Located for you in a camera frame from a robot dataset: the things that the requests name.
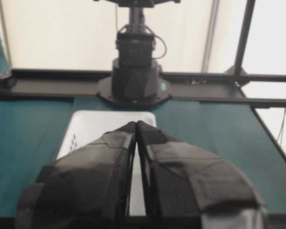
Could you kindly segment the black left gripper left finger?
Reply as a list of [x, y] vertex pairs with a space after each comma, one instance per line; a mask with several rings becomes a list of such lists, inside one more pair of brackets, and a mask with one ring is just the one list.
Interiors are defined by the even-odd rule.
[[22, 192], [18, 229], [115, 229], [129, 212], [136, 123], [45, 165]]

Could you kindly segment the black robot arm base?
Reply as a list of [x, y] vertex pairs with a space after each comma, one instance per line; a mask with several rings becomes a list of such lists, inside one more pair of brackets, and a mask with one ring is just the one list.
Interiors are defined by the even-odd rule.
[[170, 84], [159, 76], [161, 67], [152, 52], [158, 37], [146, 24], [143, 10], [161, 0], [116, 0], [129, 8], [129, 22], [117, 31], [118, 58], [110, 77], [98, 83], [98, 96], [124, 108], [149, 108], [170, 99]]

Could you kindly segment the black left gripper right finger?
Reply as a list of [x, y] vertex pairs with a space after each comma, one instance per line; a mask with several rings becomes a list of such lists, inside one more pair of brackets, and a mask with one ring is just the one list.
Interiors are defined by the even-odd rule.
[[222, 157], [137, 123], [146, 214], [169, 229], [266, 229], [265, 202]]

